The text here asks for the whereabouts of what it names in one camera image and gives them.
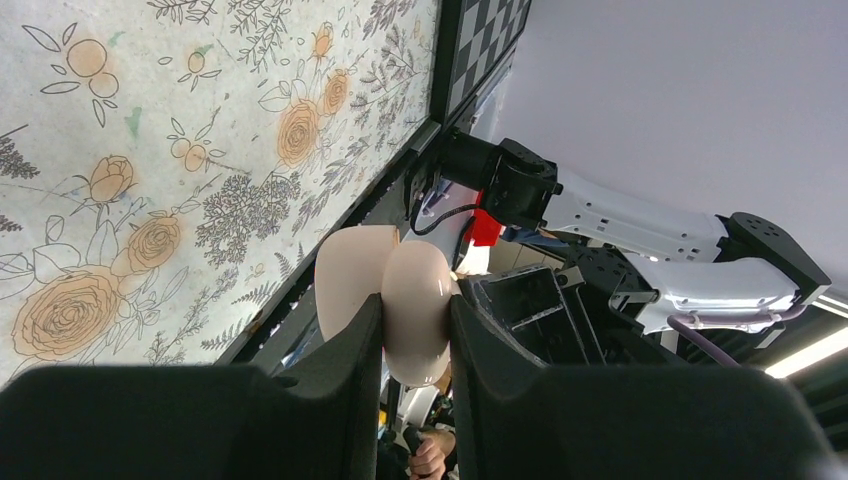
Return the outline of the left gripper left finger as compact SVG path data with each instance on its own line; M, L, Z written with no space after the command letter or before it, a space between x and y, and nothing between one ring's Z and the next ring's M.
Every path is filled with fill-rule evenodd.
M382 305L276 376L249 364L44 367L1 394L5 479L371 479Z

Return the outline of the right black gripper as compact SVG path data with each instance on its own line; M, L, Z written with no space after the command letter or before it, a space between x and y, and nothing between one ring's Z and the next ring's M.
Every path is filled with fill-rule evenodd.
M547 265L469 276L465 299L524 350L551 365L597 362L597 335L576 289Z

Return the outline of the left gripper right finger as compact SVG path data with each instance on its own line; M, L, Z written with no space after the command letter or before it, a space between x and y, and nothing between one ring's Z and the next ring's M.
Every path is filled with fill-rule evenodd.
M551 366L451 299L465 479L843 479L801 396L744 367Z

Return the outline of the pink round small object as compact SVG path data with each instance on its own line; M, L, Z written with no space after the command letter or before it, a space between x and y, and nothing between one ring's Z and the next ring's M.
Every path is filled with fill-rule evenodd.
M393 225L340 229L320 246L315 300L324 341L341 333L372 294L383 310L383 350L399 383L425 387L447 369L452 270L441 250L403 241Z

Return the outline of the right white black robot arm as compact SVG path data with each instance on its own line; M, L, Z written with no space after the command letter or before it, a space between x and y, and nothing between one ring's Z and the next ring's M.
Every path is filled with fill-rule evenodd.
M541 361L663 362L650 334L675 331L721 364L708 329L759 333L798 317L830 278L782 228L750 213L682 211L592 183L520 143L455 132L444 179L480 194L506 227L562 234L560 267L465 280L467 301Z

